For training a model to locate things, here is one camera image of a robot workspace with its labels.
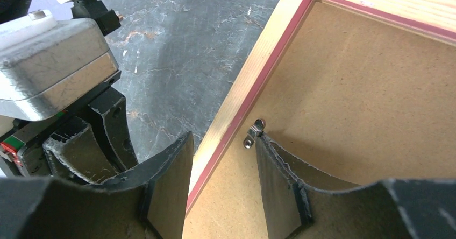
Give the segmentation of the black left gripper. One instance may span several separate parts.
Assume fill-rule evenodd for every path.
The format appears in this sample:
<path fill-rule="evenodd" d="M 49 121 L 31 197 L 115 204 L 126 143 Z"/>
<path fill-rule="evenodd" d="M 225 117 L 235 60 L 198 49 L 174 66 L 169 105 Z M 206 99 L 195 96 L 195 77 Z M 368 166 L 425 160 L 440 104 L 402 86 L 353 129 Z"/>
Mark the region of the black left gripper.
<path fill-rule="evenodd" d="M 47 120 L 14 119 L 13 127 L 1 135 L 1 177 L 53 175 L 46 152 L 89 184 L 101 184 L 136 166 L 126 98 L 111 87 L 120 77 L 121 71 L 115 72 Z M 86 108 L 89 123 L 77 117 Z"/>

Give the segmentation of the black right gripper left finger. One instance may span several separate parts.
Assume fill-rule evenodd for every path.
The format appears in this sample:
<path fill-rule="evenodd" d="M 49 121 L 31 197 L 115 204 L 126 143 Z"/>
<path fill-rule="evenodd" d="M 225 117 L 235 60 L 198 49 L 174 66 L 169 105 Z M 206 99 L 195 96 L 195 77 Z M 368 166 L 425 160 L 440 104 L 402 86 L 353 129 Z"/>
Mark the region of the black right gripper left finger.
<path fill-rule="evenodd" d="M 1 238 L 181 238 L 193 163 L 191 132 L 99 185 L 1 179 Z"/>

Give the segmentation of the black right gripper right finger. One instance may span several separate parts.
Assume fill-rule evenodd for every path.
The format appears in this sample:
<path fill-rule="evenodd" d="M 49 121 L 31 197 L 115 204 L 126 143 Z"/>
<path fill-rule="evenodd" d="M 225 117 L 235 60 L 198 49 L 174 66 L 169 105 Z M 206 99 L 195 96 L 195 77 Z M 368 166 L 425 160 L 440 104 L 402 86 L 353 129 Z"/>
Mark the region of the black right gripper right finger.
<path fill-rule="evenodd" d="M 334 177 L 255 140 L 269 238 L 455 238 L 455 180 Z"/>

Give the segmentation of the brown backing board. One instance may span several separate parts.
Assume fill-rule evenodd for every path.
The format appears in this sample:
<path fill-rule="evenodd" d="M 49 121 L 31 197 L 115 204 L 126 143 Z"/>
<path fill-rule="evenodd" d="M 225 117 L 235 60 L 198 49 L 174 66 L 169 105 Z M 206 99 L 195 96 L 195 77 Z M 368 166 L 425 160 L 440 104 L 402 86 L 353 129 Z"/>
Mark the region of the brown backing board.
<path fill-rule="evenodd" d="M 455 45 L 316 1 L 228 145 L 184 238 L 267 238 L 249 127 L 296 158 L 367 185 L 455 177 Z"/>

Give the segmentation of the pink wooden picture frame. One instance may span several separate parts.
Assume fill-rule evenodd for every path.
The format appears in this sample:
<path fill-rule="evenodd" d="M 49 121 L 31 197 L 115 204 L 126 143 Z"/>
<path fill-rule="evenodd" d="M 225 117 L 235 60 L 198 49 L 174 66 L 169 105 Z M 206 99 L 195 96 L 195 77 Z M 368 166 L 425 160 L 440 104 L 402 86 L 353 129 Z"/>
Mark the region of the pink wooden picture frame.
<path fill-rule="evenodd" d="M 315 0 L 279 0 L 194 156 L 191 209 L 298 24 Z M 455 0 L 323 0 L 446 43 L 455 42 Z"/>

